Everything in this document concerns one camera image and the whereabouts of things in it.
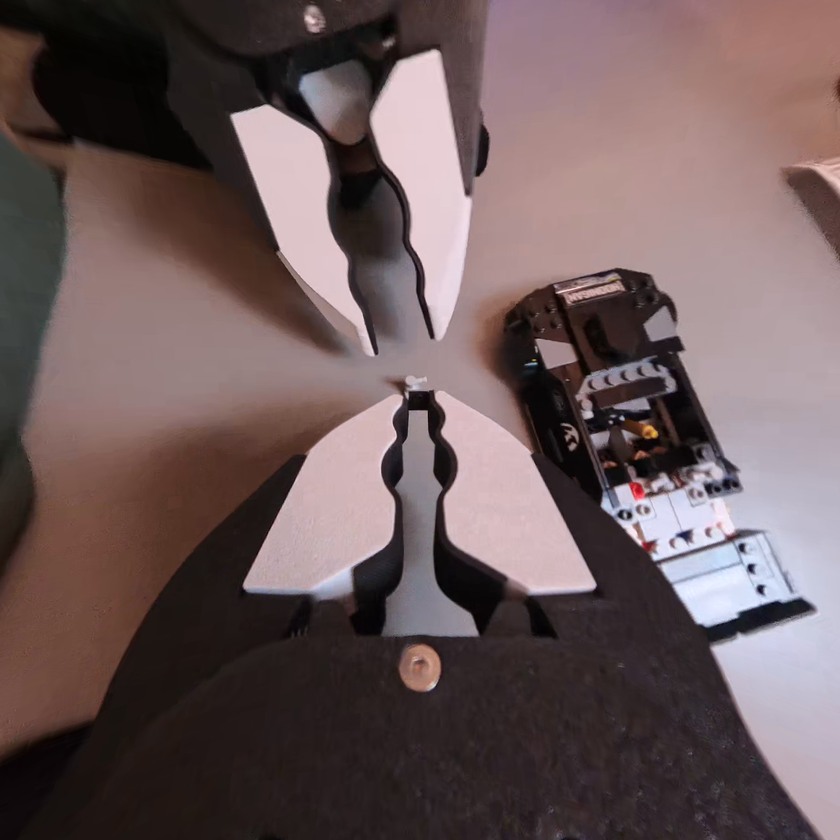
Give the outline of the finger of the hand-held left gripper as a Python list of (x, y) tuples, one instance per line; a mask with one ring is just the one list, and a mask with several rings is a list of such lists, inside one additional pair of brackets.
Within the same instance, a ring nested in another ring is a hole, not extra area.
[(336, 331), (376, 356), (330, 222), (333, 174), (322, 136), (268, 104), (232, 114), (232, 124), (280, 261)]
[(439, 50), (399, 59), (374, 100), (371, 131), (403, 210), (403, 239), (430, 337), (442, 340), (463, 280), (473, 201), (460, 167)]

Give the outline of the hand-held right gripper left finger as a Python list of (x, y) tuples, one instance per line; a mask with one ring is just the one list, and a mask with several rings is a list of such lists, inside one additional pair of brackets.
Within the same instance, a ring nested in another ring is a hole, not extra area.
[(246, 593), (345, 601), (361, 591), (354, 569), (385, 549), (396, 530), (382, 467), (402, 407), (399, 395), (388, 396), (309, 450), (247, 572)]

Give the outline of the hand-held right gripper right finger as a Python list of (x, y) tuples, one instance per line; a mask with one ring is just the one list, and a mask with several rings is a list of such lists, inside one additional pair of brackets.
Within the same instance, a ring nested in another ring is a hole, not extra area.
[(587, 563), (536, 466), (507, 429), (446, 392), (434, 395), (440, 434), (455, 457), (444, 480), (451, 546), (522, 595), (593, 592)]

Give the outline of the black lego car model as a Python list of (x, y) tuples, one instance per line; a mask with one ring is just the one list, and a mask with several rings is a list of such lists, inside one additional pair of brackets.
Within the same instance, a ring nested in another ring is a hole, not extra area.
[(672, 298), (648, 273), (559, 280), (505, 317), (505, 349), (539, 452), (661, 571), (713, 644), (816, 613), (742, 492), (688, 377)]

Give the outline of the black mesh pad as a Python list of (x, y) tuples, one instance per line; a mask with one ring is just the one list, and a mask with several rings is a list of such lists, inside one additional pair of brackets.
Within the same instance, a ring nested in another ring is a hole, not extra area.
[(32, 84), (73, 140), (209, 172), (211, 164), (170, 107), (168, 59), (147, 35), (48, 29)]

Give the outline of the person's green sweatshirt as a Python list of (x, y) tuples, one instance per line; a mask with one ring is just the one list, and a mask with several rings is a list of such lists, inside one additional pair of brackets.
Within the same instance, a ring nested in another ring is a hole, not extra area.
[(1, 568), (35, 495), (22, 435), (67, 251), (54, 175), (7, 134), (1, 139)]

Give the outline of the white sticker sheet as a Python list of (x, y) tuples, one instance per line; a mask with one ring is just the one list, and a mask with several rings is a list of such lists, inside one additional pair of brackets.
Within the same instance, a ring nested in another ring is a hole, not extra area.
[(784, 179), (839, 259), (839, 157), (787, 166)]

